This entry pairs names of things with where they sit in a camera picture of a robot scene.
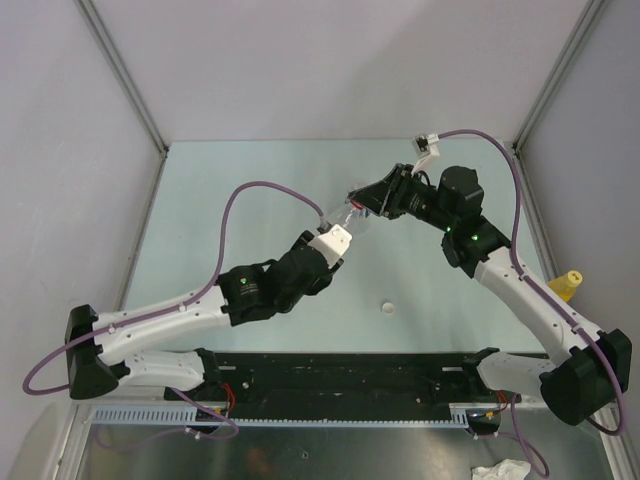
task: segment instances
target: robotic arm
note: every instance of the robotic arm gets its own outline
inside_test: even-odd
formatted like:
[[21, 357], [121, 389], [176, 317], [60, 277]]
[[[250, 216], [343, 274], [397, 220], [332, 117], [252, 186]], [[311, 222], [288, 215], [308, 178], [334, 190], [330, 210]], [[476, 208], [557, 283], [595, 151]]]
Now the robotic arm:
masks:
[[[556, 297], [526, 265], [518, 273], [511, 242], [484, 216], [484, 191], [475, 170], [447, 168], [438, 187], [425, 185], [412, 165], [397, 164], [383, 180], [353, 191], [349, 198], [375, 215], [396, 219], [409, 214], [444, 232], [442, 250], [449, 264], [496, 294], [540, 341], [549, 360], [485, 349], [463, 365], [491, 390], [542, 398], [558, 418], [577, 425], [615, 399], [615, 392], [594, 349], [577, 334], [582, 328], [596, 340], [613, 367], [621, 390], [628, 386], [631, 342], [620, 331], [604, 333]], [[570, 326], [543, 301], [531, 283], [557, 298], [576, 323]]]
[[[67, 351], [71, 398], [98, 397], [119, 385], [181, 391], [218, 388], [220, 374], [212, 352], [150, 349], [181, 335], [268, 320], [276, 313], [289, 312], [304, 295], [316, 295], [329, 286], [350, 241], [351, 235], [339, 225], [317, 236], [305, 231], [280, 260], [232, 268], [220, 275], [212, 288], [205, 287], [198, 294], [99, 315], [89, 305], [73, 309], [65, 343], [108, 329]], [[143, 317], [143, 321], [116, 327], [116, 322]]]

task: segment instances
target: crumpled white paper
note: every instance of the crumpled white paper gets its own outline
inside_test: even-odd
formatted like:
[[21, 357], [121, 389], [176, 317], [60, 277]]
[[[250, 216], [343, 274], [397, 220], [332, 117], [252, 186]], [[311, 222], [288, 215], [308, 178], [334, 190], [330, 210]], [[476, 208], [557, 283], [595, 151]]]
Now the crumpled white paper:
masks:
[[528, 462], [503, 460], [495, 467], [477, 467], [471, 473], [472, 480], [524, 480], [531, 471]]

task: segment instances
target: wall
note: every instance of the wall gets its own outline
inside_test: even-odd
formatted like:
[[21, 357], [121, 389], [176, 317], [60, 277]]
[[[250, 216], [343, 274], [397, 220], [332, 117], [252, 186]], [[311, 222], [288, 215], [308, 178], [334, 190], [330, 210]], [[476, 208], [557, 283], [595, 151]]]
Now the wall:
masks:
[[[72, 1], [5, 2], [0, 71], [0, 478], [23, 480], [69, 400], [22, 379], [72, 307], [114, 308], [159, 157]], [[35, 385], [65, 376], [57, 360]]]
[[[640, 3], [611, 2], [524, 157], [560, 268], [585, 277], [576, 305], [640, 345]], [[640, 355], [626, 396], [640, 445]]]
[[587, 0], [96, 0], [165, 140], [513, 139]]

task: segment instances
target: yellow object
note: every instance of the yellow object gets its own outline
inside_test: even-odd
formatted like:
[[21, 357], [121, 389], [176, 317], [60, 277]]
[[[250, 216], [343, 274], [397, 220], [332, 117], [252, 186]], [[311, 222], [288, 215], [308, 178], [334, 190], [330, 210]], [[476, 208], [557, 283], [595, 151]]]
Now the yellow object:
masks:
[[578, 289], [578, 286], [582, 283], [582, 274], [577, 270], [571, 270], [566, 275], [551, 280], [549, 287], [556, 292], [562, 300], [568, 302], [571, 300]]

